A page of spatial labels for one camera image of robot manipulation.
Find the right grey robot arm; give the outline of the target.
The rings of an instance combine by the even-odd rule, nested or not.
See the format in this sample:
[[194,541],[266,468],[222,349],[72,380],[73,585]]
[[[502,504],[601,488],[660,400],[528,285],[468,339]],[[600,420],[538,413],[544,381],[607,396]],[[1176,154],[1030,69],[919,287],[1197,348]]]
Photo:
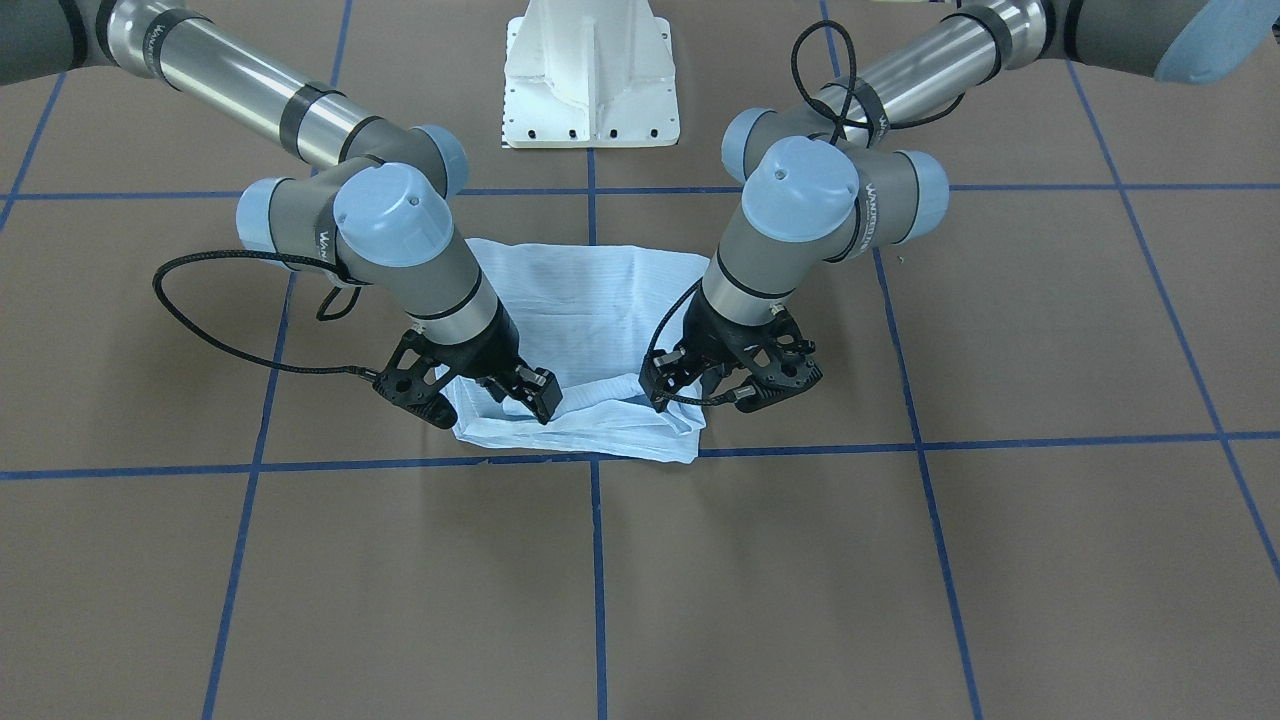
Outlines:
[[115,67],[195,97],[315,169],[239,197],[237,258],[323,273],[337,290],[384,288],[410,328],[380,369],[325,366],[448,429],[456,378],[512,398],[540,423],[556,375],[518,354],[518,332],[463,240],[449,201],[466,186],[460,141],[398,127],[220,29],[183,1],[5,1],[3,83]]

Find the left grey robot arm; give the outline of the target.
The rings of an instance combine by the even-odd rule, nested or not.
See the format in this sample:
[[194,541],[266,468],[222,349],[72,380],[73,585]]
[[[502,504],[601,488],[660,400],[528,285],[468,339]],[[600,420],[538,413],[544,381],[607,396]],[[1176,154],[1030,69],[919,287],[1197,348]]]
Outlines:
[[891,133],[940,120],[970,88],[1042,59],[1212,83],[1276,20],[1275,1],[968,1],[868,69],[800,88],[795,108],[741,111],[721,143],[740,204],[676,302],[680,341],[646,350],[639,382],[650,405],[754,413],[820,379],[787,309],[810,269],[931,233],[948,209],[941,164],[881,151]]

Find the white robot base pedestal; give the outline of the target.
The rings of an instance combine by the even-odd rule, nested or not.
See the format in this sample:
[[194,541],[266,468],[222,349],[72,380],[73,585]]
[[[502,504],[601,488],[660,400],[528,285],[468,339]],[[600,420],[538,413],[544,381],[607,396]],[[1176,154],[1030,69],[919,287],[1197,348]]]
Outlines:
[[678,142],[672,28],[648,1],[531,1],[504,40],[504,147]]

